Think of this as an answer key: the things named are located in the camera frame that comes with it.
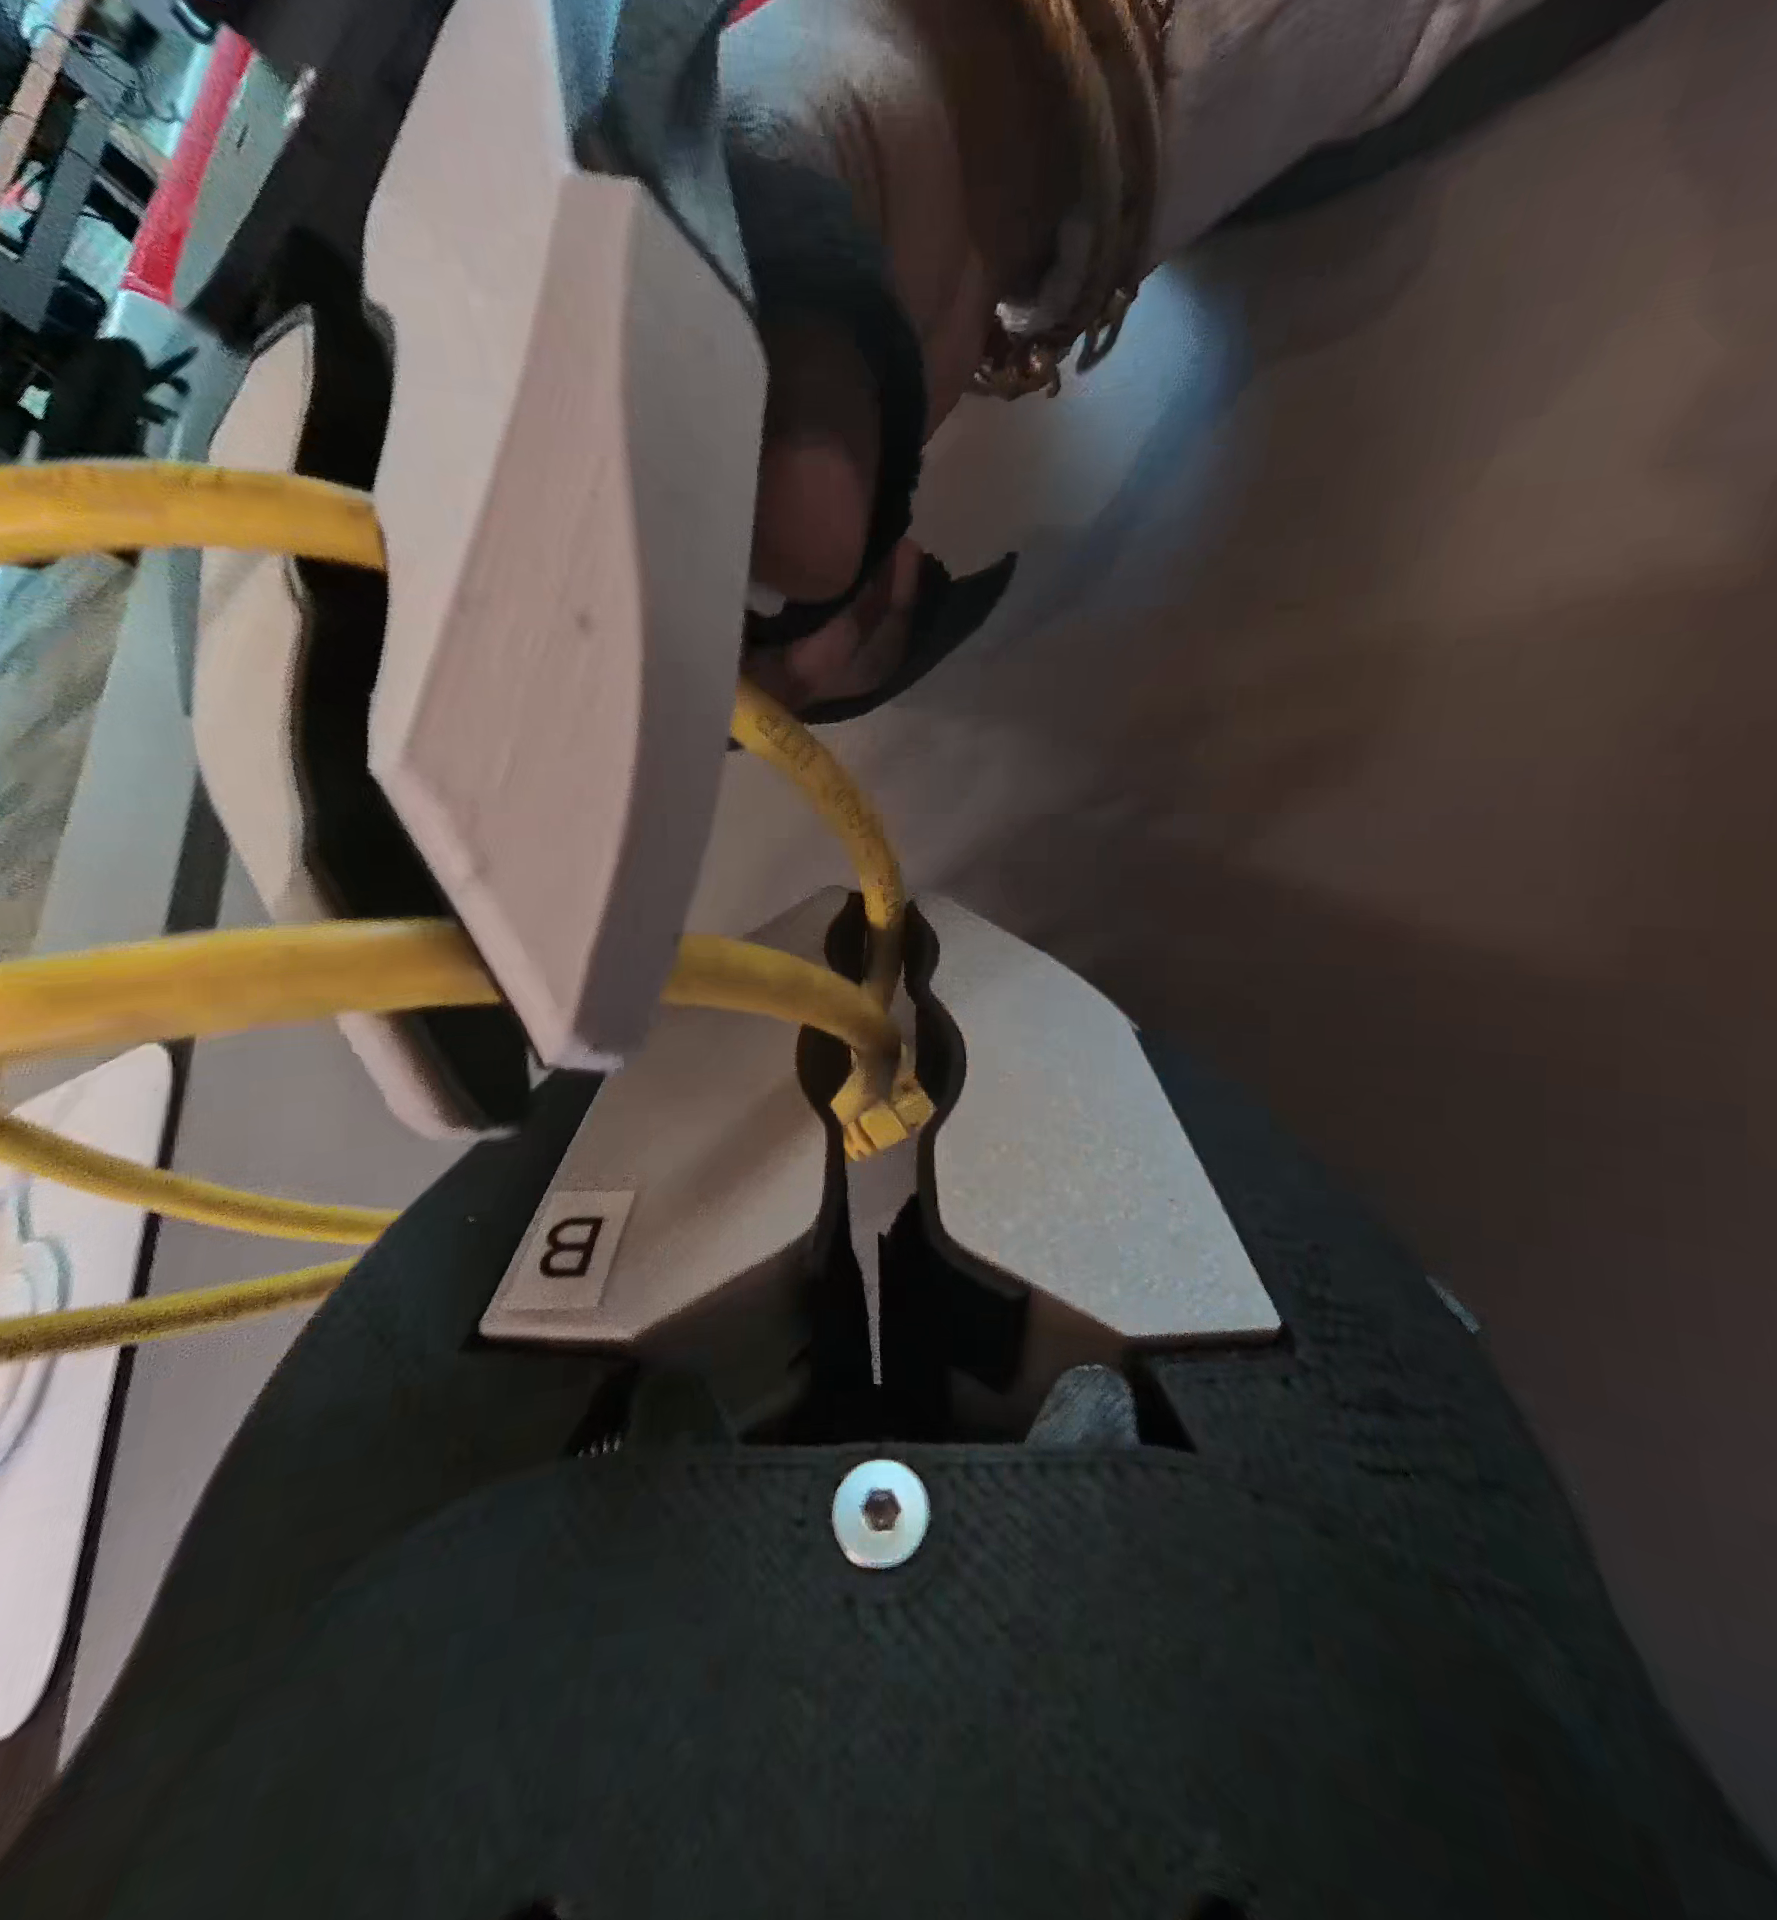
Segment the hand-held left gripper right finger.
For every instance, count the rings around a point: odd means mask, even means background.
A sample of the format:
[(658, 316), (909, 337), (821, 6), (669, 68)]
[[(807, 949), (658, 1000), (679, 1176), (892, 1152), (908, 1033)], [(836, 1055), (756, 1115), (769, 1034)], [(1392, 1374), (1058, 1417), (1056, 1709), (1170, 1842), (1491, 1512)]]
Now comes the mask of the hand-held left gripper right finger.
[(945, 1247), (1124, 1341), (1273, 1341), (1281, 1317), (1139, 1029), (969, 907), (920, 912), (962, 1051), (926, 1136)]

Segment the grey desk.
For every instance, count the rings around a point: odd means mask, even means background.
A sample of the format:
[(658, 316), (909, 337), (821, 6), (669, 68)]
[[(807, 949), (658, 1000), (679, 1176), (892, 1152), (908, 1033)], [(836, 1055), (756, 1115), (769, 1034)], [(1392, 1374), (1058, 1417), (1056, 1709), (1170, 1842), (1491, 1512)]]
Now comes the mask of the grey desk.
[(1777, 4), (1312, 205), (1176, 147), (1202, 515), (892, 725), (1284, 1333), (1142, 1440), (587, 1445), (457, 1346), (560, 1085), (300, 1333), (29, 1916), (1777, 1916)]

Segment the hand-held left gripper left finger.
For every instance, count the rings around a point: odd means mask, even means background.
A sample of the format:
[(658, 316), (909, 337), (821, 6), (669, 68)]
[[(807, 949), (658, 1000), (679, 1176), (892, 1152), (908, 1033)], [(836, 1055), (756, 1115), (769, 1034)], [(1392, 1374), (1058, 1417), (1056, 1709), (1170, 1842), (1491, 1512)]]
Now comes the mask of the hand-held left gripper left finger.
[(611, 1075), (480, 1319), (528, 1346), (805, 1346), (847, 1053), (775, 1014), (676, 1006)]

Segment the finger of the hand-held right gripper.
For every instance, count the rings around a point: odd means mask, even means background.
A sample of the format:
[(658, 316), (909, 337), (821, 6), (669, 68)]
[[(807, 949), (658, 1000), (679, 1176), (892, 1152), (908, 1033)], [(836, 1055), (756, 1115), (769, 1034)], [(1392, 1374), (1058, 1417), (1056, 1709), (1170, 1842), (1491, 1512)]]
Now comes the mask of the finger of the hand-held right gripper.
[(676, 959), (721, 785), (764, 355), (725, 4), (455, 4), (379, 176), (371, 770), (556, 1068)]
[[(300, 305), (251, 351), (208, 457), (348, 488), (375, 477), (393, 367), (359, 308)], [(208, 798), (283, 924), (446, 920), (447, 900), (369, 769), (390, 591), (381, 572), (209, 548), (191, 725)], [(426, 1136), (511, 1129), (528, 1047), (500, 1006), (341, 1014), (390, 1112)]]

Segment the person's right hand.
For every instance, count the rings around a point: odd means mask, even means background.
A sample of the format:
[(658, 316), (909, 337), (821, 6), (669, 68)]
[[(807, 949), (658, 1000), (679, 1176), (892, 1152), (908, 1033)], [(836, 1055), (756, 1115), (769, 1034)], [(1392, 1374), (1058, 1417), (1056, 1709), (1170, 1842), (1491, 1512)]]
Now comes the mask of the person's right hand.
[[(969, 24), (960, 4), (766, 4), (722, 42), (730, 130), (757, 157), (836, 180), (881, 239), (923, 347), (923, 439), (965, 396), (993, 314), (959, 119)], [(867, 584), (815, 635), (747, 656), (749, 681), (805, 713), (867, 697), (899, 669), (923, 553), (903, 541), (861, 566), (886, 412), (860, 347), (810, 319), (769, 326), (764, 347), (754, 582), (810, 604)]]

